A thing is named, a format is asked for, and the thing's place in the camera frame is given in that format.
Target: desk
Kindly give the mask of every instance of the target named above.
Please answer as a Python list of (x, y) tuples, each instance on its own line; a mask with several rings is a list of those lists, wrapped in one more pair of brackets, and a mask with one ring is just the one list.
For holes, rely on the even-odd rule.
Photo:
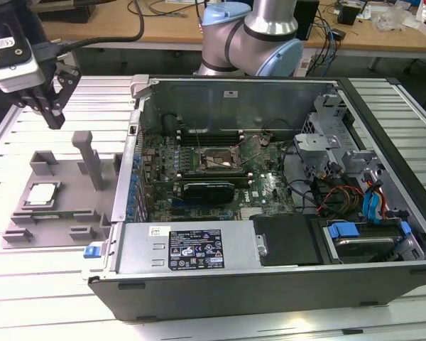
[[(139, 0), (144, 13), (143, 0)], [(321, 0), (321, 5), (330, 4), (331, 0)], [(115, 2), (97, 7), (89, 23), (43, 23), (49, 38), (63, 40), (82, 40), (104, 36), (131, 36), (138, 29), (136, 15), (126, 9), (128, 0)], [(173, 4), (158, 4), (157, 9), (171, 11), (180, 6)], [(338, 52), (340, 55), (361, 57), (388, 58), (426, 58), (426, 36), (421, 32), (406, 28), (404, 32), (378, 32), (370, 21), (356, 20), (353, 26), (340, 25), (336, 16), (320, 11), (324, 18), (334, 27), (346, 32)], [(96, 48), (144, 48), (163, 50), (201, 50), (202, 34), (197, 25), (194, 7), (183, 11), (187, 18), (155, 17), (146, 18), (146, 31), (142, 40), (135, 43), (107, 43), (93, 45)], [(319, 28), (312, 30), (311, 37), (305, 42), (303, 62), (310, 58), (323, 46), (324, 36)]]

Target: blue latch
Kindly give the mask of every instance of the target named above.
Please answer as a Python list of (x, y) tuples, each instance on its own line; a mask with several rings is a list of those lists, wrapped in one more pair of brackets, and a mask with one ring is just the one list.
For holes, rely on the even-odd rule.
[(358, 237), (360, 233), (353, 222), (335, 222), (328, 226), (329, 235), (332, 238)]
[(84, 258), (101, 258), (101, 247), (89, 245), (84, 249)]
[(410, 228), (409, 224), (407, 222), (401, 222), (400, 228), (403, 229), (404, 234), (407, 236), (408, 234), (412, 233), (412, 229)]

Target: power supply label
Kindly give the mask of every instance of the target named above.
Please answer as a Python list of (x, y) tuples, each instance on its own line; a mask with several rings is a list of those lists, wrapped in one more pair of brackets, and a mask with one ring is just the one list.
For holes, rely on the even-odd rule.
[(224, 268), (220, 229), (169, 232), (169, 269)]

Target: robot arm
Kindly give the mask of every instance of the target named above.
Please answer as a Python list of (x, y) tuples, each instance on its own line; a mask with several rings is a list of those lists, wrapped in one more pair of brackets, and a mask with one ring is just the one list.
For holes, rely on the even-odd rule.
[[(140, 27), (136, 36), (92, 38), (69, 45), (48, 41), (28, 0), (0, 0), (0, 96), (18, 107), (30, 106), (51, 129), (65, 122), (62, 110), (81, 78), (80, 71), (59, 63), (66, 53), (95, 43), (136, 41), (143, 36), (143, 15), (134, 0)], [(54, 76), (61, 85), (56, 92)]]
[(256, 0), (253, 11), (239, 2), (208, 6), (198, 74), (291, 75), (302, 55), (295, 5), (296, 0)]

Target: metal bracket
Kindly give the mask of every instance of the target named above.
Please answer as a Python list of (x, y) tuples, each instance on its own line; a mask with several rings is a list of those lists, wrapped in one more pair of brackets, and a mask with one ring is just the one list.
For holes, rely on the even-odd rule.
[(341, 96), (333, 94), (319, 96), (314, 101), (314, 107), (323, 117), (327, 115), (329, 117), (342, 118), (347, 111), (347, 106)]
[(376, 158), (373, 151), (347, 151), (342, 156), (342, 163), (347, 173), (360, 173)]
[(131, 78), (131, 96), (138, 99), (151, 93), (151, 82), (149, 75), (134, 75)]

